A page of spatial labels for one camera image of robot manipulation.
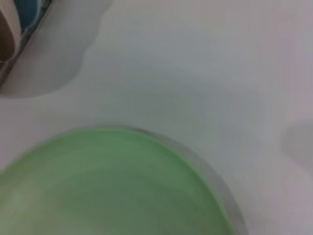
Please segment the light green plate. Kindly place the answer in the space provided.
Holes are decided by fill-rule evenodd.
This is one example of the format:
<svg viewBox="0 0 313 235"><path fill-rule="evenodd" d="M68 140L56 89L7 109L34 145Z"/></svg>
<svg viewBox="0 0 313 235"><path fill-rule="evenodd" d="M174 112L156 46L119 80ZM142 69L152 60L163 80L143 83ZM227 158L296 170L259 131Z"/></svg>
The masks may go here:
<svg viewBox="0 0 313 235"><path fill-rule="evenodd" d="M195 169L135 130L67 133L0 173L0 235L236 235Z"/></svg>

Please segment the clear acrylic plate rack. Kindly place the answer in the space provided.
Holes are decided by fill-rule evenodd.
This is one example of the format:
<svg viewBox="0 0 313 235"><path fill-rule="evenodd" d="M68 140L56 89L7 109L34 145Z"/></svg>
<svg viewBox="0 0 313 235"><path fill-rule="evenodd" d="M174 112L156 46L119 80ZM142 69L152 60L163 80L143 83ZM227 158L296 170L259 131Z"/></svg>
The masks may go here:
<svg viewBox="0 0 313 235"><path fill-rule="evenodd" d="M48 11L52 7L53 3L54 3L54 0L52 0L52 3L49 6L49 8L47 9L47 11L44 12L43 16L40 18L40 20L35 25L33 25L31 28L29 28L28 30L26 30L24 32L22 32L22 30L21 30L21 42L20 42L20 46L19 46L19 49L18 49L16 55L6 62L0 62L0 87L2 87L4 85L4 83L6 82L8 76L9 76L10 72L12 71L14 65L16 64L18 58L20 57L22 52L25 50L25 48L29 44L31 38L35 34L36 30L39 28L40 24L44 21L44 18L48 14Z"/></svg>

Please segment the light blue plate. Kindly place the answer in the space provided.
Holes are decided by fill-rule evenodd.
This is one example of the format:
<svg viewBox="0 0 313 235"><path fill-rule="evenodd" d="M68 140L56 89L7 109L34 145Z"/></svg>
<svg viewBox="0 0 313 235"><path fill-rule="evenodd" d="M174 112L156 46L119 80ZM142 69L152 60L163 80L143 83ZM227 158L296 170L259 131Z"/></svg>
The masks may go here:
<svg viewBox="0 0 313 235"><path fill-rule="evenodd" d="M52 0L14 0L14 3L24 32L40 20Z"/></svg>

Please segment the beige plate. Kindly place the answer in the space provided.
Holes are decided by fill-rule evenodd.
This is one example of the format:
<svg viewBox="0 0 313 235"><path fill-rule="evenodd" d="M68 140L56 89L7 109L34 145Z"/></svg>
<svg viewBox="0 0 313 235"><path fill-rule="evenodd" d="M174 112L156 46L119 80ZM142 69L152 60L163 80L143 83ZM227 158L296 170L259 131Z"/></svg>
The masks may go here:
<svg viewBox="0 0 313 235"><path fill-rule="evenodd" d="M21 25L14 0L0 0L0 62L13 58L21 42Z"/></svg>

